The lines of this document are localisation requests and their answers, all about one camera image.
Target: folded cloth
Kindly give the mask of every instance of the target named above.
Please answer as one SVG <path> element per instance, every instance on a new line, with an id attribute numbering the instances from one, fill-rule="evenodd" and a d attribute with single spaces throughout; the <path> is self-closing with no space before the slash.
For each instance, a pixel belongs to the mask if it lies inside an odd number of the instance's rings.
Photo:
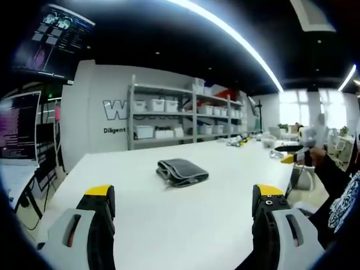
<path id="1" fill-rule="evenodd" d="M 156 173 L 173 187 L 187 187 L 209 178 L 209 173 L 185 159 L 157 162 Z"/>

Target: monitor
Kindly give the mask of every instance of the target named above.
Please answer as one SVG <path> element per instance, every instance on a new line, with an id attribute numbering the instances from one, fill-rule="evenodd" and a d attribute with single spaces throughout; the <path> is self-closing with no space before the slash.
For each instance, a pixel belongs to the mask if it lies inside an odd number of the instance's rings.
<path id="1" fill-rule="evenodd" d="M 251 111 L 253 112 L 253 115 L 259 117 L 259 111 L 256 109 L 257 105 L 255 101 L 249 96 L 247 96 L 247 99 L 249 100 L 249 104 L 251 107 Z"/>
<path id="2" fill-rule="evenodd" d="M 36 117 L 41 92 L 17 94 L 0 102 L 0 159 L 10 165 L 36 165 Z"/>
<path id="3" fill-rule="evenodd" d="M 80 54 L 87 50 L 95 23 L 55 4 L 41 9 L 15 52 L 15 74 L 73 84 Z"/>

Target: desk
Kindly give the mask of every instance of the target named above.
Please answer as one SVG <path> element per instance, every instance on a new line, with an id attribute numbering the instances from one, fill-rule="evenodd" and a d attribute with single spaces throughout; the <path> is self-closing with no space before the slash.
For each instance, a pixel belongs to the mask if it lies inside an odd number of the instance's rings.
<path id="1" fill-rule="evenodd" d="M 298 140 L 299 135 L 296 133 L 284 133 L 281 134 L 281 138 L 283 140 L 291 140 L 291 141 L 297 141 Z"/>
<path id="2" fill-rule="evenodd" d="M 34 181 L 34 173 L 37 166 L 3 165 L 0 164 L 1 180 L 3 181 L 6 194 L 10 198 L 10 207 L 17 211 L 19 207 L 19 198 L 23 193 L 28 196 L 38 217 L 42 213 L 35 202 L 29 183 Z"/>
<path id="3" fill-rule="evenodd" d="M 123 270 L 234 270 L 252 251 L 253 185 L 284 193 L 293 164 L 269 157 L 261 142 L 237 148 L 202 142 L 126 152 L 87 154 L 47 206 L 38 241 L 93 186 L 115 187 L 114 261 Z M 203 183 L 166 188 L 160 159 L 183 158 L 209 172 Z"/>

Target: wall-mounted screen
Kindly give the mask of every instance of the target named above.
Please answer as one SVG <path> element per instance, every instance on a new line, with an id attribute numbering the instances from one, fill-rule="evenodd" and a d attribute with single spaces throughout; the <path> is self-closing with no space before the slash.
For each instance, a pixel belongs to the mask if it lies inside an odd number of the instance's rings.
<path id="1" fill-rule="evenodd" d="M 94 26 L 66 8 L 44 6 L 14 55 L 14 72 L 72 84 L 80 53 L 87 49 Z"/>

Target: window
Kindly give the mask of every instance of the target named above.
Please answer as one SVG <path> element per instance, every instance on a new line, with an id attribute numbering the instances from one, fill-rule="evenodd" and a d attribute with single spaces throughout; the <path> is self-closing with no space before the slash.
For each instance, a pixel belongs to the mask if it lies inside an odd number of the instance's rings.
<path id="1" fill-rule="evenodd" d="M 335 89 L 319 90 L 321 113 L 325 114 L 325 123 L 329 128 L 340 129 L 347 125 L 347 111 L 344 94 Z"/>
<path id="2" fill-rule="evenodd" d="M 285 91 L 279 94 L 280 123 L 307 126 L 310 122 L 308 94 L 306 90 Z"/>

